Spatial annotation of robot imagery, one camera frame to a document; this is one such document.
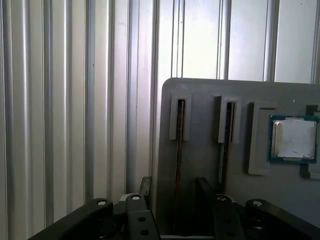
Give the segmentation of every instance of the corrugated metal wall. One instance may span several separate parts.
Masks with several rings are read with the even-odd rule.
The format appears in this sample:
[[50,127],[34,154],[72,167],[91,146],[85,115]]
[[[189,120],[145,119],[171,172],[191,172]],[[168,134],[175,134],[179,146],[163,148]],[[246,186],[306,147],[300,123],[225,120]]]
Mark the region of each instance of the corrugated metal wall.
[[143,176],[156,188],[170,77],[317,83],[319,15],[316,0],[1,0],[0,239]]

